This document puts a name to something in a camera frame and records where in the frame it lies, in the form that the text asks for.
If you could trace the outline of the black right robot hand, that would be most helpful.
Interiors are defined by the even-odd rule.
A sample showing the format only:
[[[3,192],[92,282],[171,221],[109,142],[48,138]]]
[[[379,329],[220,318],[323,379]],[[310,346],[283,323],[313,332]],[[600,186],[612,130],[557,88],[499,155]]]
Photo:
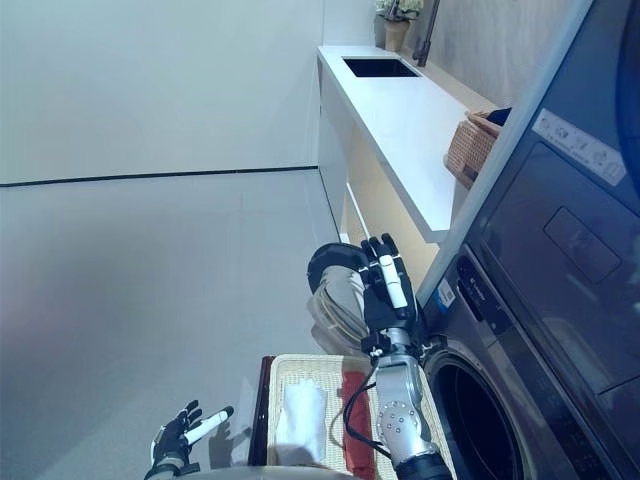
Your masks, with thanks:
[[[411,334],[417,320],[416,300],[408,271],[393,237],[383,233],[380,238],[362,241],[368,265],[360,272],[364,284],[364,319],[373,330],[401,328]],[[384,278],[385,269],[380,264],[383,257],[390,257],[398,281],[391,283]]]

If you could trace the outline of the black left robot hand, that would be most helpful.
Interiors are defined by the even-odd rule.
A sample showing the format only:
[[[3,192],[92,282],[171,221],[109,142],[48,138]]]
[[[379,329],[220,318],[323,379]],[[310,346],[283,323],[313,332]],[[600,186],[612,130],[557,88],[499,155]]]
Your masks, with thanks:
[[[234,414],[232,406],[203,416],[198,400],[190,401],[167,424],[160,427],[150,446],[153,464],[170,456],[187,461],[192,447]]]

